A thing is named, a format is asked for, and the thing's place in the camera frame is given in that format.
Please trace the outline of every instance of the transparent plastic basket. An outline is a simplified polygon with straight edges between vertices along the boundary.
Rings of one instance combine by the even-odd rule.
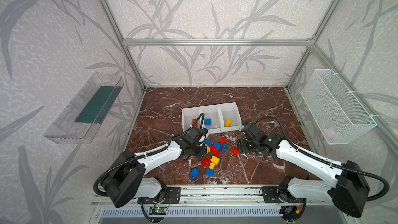
[[[119,75],[94,72],[44,136],[57,144],[91,143],[123,86]],[[96,102],[97,98],[93,98],[91,101],[97,92],[102,93],[101,100]],[[85,108],[89,102],[96,104],[92,111]]]
[[[316,69],[301,95],[329,144],[347,144],[376,122],[338,75]]]

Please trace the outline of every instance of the white wire mesh basket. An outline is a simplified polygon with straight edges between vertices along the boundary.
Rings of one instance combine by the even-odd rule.
[[[301,95],[329,144],[347,144],[377,124],[333,70],[316,69]]]

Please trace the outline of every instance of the black mounting plate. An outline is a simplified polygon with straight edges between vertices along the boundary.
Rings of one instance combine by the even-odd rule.
[[[171,201],[171,204],[178,204],[178,203],[180,203],[180,193],[181,193],[180,187],[167,187],[166,195],[168,195],[169,197],[165,197],[158,204],[169,204],[170,201]],[[142,203],[155,204],[156,202],[152,198],[142,197]]]
[[[264,203],[286,203],[283,202],[281,199],[278,197],[278,192],[277,192],[278,186],[263,186],[260,189],[260,194],[264,198]],[[289,199],[287,203],[292,203],[294,204],[293,199]]]

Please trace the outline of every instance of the white storage bin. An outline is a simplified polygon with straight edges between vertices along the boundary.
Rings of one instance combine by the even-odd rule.
[[[205,119],[211,119],[210,126],[205,126],[205,123],[203,123],[202,126],[209,131],[209,134],[242,129],[242,120],[239,115],[238,107],[235,102],[232,102],[218,105],[183,108],[182,130],[187,130],[192,125],[192,120],[197,118],[201,113],[205,114]],[[224,122],[227,119],[232,120],[232,124],[229,127],[224,125]]]
[[[200,108],[199,107],[191,107],[191,108],[183,108],[182,109],[182,131],[187,130],[192,125],[192,120],[196,119],[199,116]],[[197,124],[200,127],[201,120],[198,120]]]
[[[376,122],[330,69],[316,69],[301,91],[329,144],[347,144],[376,127]]]
[[[240,118],[238,107],[235,102],[219,104],[220,118],[222,118],[221,132],[237,131],[242,129],[242,119]],[[232,120],[232,124],[229,127],[224,125],[227,119]]]

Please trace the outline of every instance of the clear plastic tray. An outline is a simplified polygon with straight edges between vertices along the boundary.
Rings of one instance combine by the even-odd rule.
[[[91,143],[123,86],[121,76],[94,72],[44,136],[58,144]]]

